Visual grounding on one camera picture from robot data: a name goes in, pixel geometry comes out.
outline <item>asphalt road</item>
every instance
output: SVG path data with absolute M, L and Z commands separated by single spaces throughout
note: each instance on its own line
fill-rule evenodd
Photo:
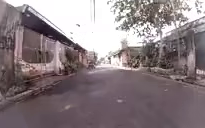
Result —
M 205 128 L 205 90 L 99 68 L 0 111 L 0 128 Z

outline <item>sidewalk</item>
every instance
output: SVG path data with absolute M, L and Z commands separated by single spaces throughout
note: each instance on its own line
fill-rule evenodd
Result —
M 34 86 L 30 87 L 25 92 L 1 100 L 0 101 L 0 109 L 4 108 L 7 105 L 10 105 L 14 102 L 22 101 L 22 100 L 28 98 L 29 96 L 38 95 L 41 92 L 52 88 L 53 86 L 60 83 L 62 80 L 66 79 L 68 77 L 71 77 L 73 75 L 75 75 L 75 73 L 67 75 L 67 76 L 63 76 L 63 75 L 51 76 L 51 77 L 46 77 L 44 79 L 40 79 L 40 80 L 34 82 Z

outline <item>roof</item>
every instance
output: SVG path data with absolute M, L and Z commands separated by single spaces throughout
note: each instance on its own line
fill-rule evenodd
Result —
M 186 36 L 188 30 L 193 29 L 195 33 L 199 33 L 199 32 L 203 32 L 205 31 L 205 16 L 194 20 L 192 22 L 189 22 L 183 26 L 181 26 L 180 28 L 174 29 L 170 32 L 167 32 L 167 36 L 164 37 L 164 40 L 175 40 L 177 37 L 174 36 L 174 34 L 177 33 L 177 31 L 179 31 L 181 34 L 181 37 Z
M 23 14 L 21 22 L 23 26 L 41 33 L 51 39 L 58 40 L 63 44 L 73 46 L 77 50 L 86 51 L 79 44 L 76 44 L 70 40 L 61 29 L 59 29 L 50 20 L 41 15 L 31 6 L 25 4 L 16 8 Z
M 116 56 L 127 49 L 130 50 L 131 55 L 135 56 L 141 52 L 142 46 L 129 46 L 129 47 L 124 48 L 124 49 L 119 49 L 119 50 L 114 51 L 110 56 Z

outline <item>curb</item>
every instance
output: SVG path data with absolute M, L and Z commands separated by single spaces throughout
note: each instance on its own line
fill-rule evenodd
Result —
M 67 75 L 66 77 L 68 78 L 68 77 L 74 76 L 75 74 L 76 73 L 73 73 L 73 74 Z M 33 88 L 33 89 L 29 89 L 25 92 L 22 92 L 20 94 L 15 95 L 13 97 L 6 98 L 5 100 L 0 101 L 0 110 L 5 108 L 8 105 L 11 105 L 11 104 L 15 103 L 15 102 L 23 101 L 23 100 L 27 99 L 30 96 L 39 95 L 40 93 L 42 93 L 42 92 L 44 92 L 48 89 L 51 89 L 55 85 L 59 84 L 61 81 L 62 80 L 58 80 L 58 81 L 53 82 L 52 84 L 48 84 L 48 85 L 36 87 L 36 88 Z
M 143 74 L 151 76 L 151 77 L 156 77 L 156 78 L 162 79 L 162 80 L 169 80 L 169 81 L 172 81 L 172 82 L 175 82 L 175 83 L 178 83 L 178 84 L 182 84 L 182 85 L 185 85 L 185 86 L 188 86 L 188 87 L 199 88 L 199 89 L 202 89 L 203 91 L 205 91 L 205 86 L 197 84 L 197 83 L 190 83 L 190 82 L 187 82 L 187 81 L 177 81 L 177 80 L 173 80 L 173 79 L 170 79 L 168 77 L 165 77 L 165 76 L 152 74 L 152 73 L 149 73 L 149 72 L 143 72 Z

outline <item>street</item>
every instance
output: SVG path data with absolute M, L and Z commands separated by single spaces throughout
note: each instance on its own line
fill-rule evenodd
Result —
M 205 128 L 205 90 L 100 67 L 0 111 L 0 128 Z

